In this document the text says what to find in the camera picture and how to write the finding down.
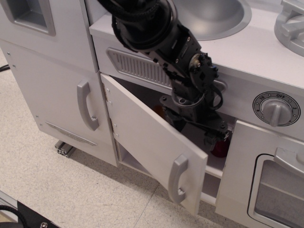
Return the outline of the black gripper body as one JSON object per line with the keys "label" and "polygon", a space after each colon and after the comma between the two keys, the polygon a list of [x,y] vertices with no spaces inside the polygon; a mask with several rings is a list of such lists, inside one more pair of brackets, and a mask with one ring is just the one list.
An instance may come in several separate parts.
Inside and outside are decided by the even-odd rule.
{"label": "black gripper body", "polygon": [[204,130],[205,133],[215,133],[221,140],[226,140],[228,124],[216,112],[223,105],[223,97],[220,91],[216,93],[217,96],[200,95],[193,101],[173,93],[172,95],[162,95],[160,102],[164,111],[171,109],[186,123]]}

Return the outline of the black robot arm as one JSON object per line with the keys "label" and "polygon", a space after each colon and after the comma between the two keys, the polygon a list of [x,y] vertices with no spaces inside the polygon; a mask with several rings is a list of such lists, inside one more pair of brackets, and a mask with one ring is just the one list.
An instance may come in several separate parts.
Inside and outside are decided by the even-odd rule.
{"label": "black robot arm", "polygon": [[228,137],[228,125],[217,114],[222,101],[214,81],[218,68],[191,31],[183,26],[171,0],[103,0],[112,14],[112,28],[121,44],[142,53],[161,66],[172,86],[171,97],[163,96],[167,122],[178,131],[192,124],[204,131],[209,150]]}

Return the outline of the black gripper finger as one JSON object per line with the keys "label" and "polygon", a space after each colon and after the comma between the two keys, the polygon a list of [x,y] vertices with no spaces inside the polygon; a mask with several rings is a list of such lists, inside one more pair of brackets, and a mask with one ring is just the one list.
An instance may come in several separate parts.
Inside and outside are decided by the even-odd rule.
{"label": "black gripper finger", "polygon": [[216,143],[219,141],[221,141],[221,138],[215,133],[206,132],[204,134],[204,144],[206,145],[209,151],[214,150]]}
{"label": "black gripper finger", "polygon": [[177,131],[181,132],[186,125],[186,121],[171,109],[165,109],[164,113],[166,121]]}

